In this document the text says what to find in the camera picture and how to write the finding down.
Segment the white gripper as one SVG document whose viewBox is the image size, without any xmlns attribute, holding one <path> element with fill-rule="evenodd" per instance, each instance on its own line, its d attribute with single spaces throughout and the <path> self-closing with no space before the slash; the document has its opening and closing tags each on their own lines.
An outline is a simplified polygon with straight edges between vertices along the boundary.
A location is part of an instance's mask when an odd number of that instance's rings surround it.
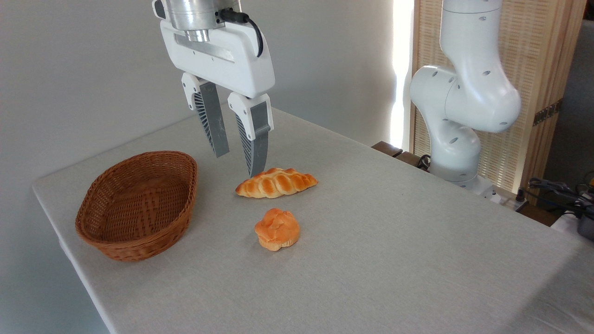
<svg viewBox="0 0 594 334">
<path fill-rule="evenodd" d="M 187 105 L 199 115 L 216 157 L 230 150 L 215 84 L 235 91 L 227 101 L 236 115 L 248 173 L 252 178 L 263 172 L 269 132 L 274 129 L 270 98 L 265 94 L 275 85 L 267 42 L 263 41 L 258 57 L 254 27 L 235 23 L 210 30 L 207 42 L 189 41 L 166 20 L 161 21 L 161 33 L 172 63 L 185 72 L 181 82 Z"/>
</svg>

